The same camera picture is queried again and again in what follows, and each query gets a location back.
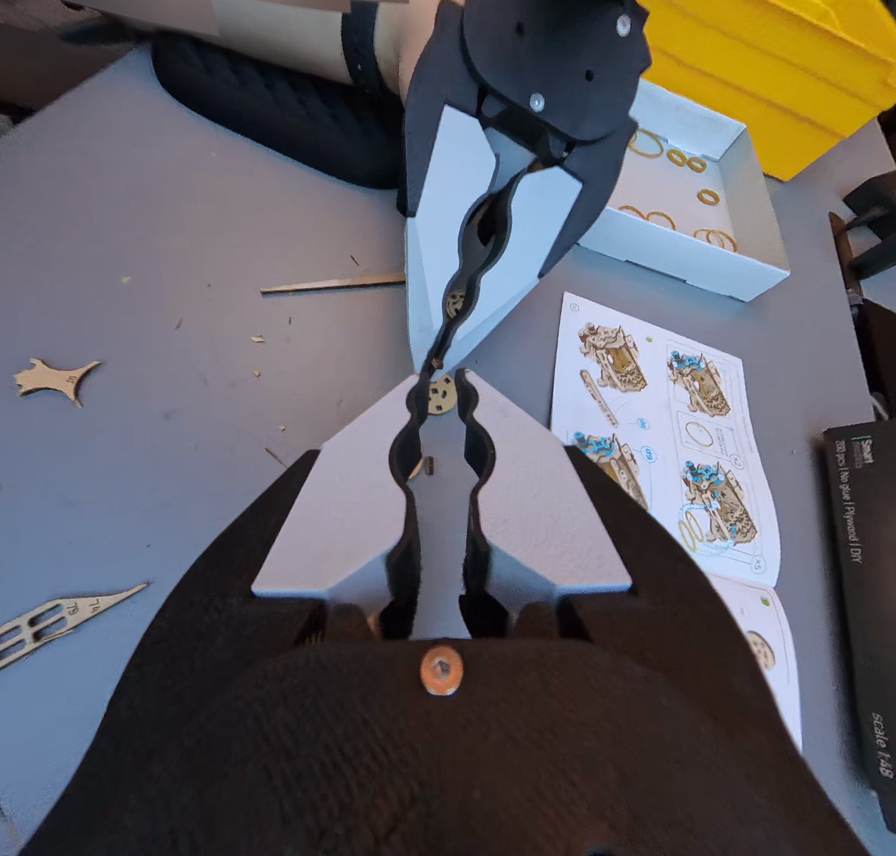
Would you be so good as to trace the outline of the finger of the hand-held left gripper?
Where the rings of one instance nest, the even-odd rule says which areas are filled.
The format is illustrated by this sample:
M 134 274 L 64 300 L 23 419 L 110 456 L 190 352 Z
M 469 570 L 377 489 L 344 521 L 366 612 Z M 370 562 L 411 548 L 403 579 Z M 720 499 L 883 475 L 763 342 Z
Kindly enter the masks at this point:
M 496 171 L 478 121 L 444 106 L 418 207 L 406 222 L 409 345 L 418 371 L 442 329 L 446 289 L 461 267 L 462 231 Z
M 463 276 L 463 315 L 449 320 L 444 310 L 430 367 L 433 357 L 444 369 L 459 366 L 535 288 L 580 190 L 576 178 L 554 166 L 521 171 L 497 192 L 491 245 L 482 264 Z

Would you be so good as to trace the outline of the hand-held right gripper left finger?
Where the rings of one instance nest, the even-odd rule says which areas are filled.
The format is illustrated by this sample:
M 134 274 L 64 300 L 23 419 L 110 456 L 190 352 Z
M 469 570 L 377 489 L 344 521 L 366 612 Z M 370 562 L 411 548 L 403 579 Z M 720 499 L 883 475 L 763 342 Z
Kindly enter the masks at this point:
M 384 638 L 410 637 L 420 534 L 411 471 L 430 379 L 411 376 L 326 441 L 252 582 L 269 599 L 348 603 L 378 617 Z

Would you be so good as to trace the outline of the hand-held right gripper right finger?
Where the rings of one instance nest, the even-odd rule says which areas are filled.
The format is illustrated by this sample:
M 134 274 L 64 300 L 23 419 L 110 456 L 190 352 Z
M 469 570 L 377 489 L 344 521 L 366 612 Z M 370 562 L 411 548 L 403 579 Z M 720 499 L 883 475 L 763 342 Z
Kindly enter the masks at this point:
M 469 495 L 463 621 L 503 638 L 531 604 L 632 586 L 562 441 L 476 373 L 455 376 Z

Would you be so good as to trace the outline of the grey desk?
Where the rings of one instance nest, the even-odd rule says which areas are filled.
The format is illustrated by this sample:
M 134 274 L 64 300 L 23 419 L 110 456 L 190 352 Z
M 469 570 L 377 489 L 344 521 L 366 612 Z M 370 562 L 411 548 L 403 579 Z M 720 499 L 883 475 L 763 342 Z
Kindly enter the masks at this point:
M 469 357 L 546 422 L 566 291 L 741 357 L 778 509 L 777 589 L 798 657 L 804 755 L 873 854 L 894 854 L 894 835 L 857 751 L 813 444 L 873 418 L 828 214 L 890 163 L 871 123 L 790 182 L 770 183 L 791 274 L 754 302 L 576 248 Z M 346 187 L 197 117 L 159 87 L 144 51 L 2 139 L 2 621 L 56 597 L 151 582 L 2 672 L 2 854 L 22 849 L 69 782 L 173 586 L 307 451 L 286 463 L 270 450 L 188 446 L 140 400 L 128 404 L 105 360 L 125 285 L 239 258 L 280 273 L 260 290 L 356 267 L 381 273 L 400 267 L 402 234 L 392 193 Z M 377 291 L 387 290 L 401 296 L 391 330 L 381 327 L 369 406 L 414 369 L 404 292 Z M 19 396 L 14 374 L 32 358 L 56 369 L 101 361 L 79 386 L 83 407 L 56 391 Z

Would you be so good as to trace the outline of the person's left hand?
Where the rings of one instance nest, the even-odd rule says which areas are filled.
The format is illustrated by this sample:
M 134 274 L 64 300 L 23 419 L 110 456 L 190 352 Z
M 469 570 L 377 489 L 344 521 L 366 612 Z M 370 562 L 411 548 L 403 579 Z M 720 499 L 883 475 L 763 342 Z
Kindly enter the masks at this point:
M 433 29 L 442 0 L 380 2 L 375 19 L 374 48 L 377 67 L 387 88 L 402 103 L 420 55 Z

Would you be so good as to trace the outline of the long wooden sliver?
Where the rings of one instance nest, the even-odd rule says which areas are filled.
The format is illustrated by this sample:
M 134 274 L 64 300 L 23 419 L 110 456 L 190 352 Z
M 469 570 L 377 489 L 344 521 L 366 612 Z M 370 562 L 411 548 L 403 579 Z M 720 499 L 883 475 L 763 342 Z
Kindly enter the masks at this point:
M 308 281 L 263 288 L 260 290 L 260 295 L 263 297 L 273 297 L 279 295 L 297 294 L 303 292 L 321 292 L 328 290 L 392 288 L 403 286 L 405 285 L 405 283 L 406 275 L 403 272 L 386 274 L 365 274 L 352 278 Z

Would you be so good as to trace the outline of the white instruction booklet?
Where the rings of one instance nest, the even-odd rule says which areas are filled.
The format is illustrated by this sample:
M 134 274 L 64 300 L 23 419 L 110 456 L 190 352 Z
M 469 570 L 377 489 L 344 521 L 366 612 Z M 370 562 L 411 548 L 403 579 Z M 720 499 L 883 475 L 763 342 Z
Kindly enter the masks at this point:
M 797 658 L 774 593 L 778 517 L 741 360 L 566 292 L 551 429 L 646 509 L 709 577 L 802 750 Z

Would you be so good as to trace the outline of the scattered wood splinters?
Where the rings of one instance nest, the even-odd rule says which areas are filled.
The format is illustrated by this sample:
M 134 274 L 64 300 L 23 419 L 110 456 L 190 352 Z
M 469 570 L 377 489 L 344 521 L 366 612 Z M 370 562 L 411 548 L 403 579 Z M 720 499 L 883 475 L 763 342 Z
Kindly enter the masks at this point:
M 107 377 L 188 446 L 289 463 L 373 401 L 387 290 L 263 294 L 247 258 L 166 267 L 125 285 L 108 321 Z

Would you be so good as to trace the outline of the white cardboard tray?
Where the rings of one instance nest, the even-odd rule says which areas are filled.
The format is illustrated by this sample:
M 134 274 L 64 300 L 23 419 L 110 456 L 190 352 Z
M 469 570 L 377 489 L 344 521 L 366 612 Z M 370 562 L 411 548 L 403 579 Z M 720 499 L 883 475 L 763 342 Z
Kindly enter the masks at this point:
M 631 115 L 637 128 L 718 163 L 731 222 L 728 230 L 739 251 L 725 251 L 618 211 L 616 196 L 622 189 L 628 149 L 607 207 L 579 244 L 741 302 L 785 280 L 790 264 L 747 126 L 645 78 L 639 83 Z

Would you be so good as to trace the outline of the yellow plastic bin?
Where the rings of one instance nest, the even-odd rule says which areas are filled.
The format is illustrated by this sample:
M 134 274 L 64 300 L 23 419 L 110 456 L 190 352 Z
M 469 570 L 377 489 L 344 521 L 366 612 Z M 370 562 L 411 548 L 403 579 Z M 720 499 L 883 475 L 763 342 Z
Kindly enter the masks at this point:
M 881 0 L 638 2 L 646 78 L 745 124 L 773 178 L 794 178 L 894 105 L 895 22 Z

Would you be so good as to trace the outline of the slotted pointed wooden offcut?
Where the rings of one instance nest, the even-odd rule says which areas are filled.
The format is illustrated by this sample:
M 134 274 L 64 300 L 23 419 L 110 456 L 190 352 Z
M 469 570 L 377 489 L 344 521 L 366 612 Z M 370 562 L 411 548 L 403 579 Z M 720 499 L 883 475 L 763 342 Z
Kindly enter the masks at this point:
M 118 593 L 55 598 L 34 607 L 1 626 L 1 669 L 15 664 L 40 647 L 71 634 L 151 585 L 145 581 Z

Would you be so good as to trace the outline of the star-shaped wooden offcut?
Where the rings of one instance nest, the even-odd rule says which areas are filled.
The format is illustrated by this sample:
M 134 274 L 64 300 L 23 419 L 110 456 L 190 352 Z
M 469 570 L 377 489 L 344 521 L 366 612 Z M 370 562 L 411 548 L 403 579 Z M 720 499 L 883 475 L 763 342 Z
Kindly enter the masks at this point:
M 78 369 L 56 369 L 41 359 L 32 358 L 27 369 L 14 374 L 14 381 L 19 387 L 19 396 L 39 391 L 56 391 L 69 398 L 77 407 L 83 407 L 78 396 L 79 386 L 101 364 L 101 361 L 95 360 Z

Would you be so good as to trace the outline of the black puzzle box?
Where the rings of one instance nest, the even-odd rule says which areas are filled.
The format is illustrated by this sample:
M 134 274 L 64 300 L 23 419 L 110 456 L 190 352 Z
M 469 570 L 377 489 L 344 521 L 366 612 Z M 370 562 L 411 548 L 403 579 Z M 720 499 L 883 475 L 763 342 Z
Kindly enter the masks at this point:
M 823 454 L 862 760 L 894 832 L 895 420 L 830 428 Z

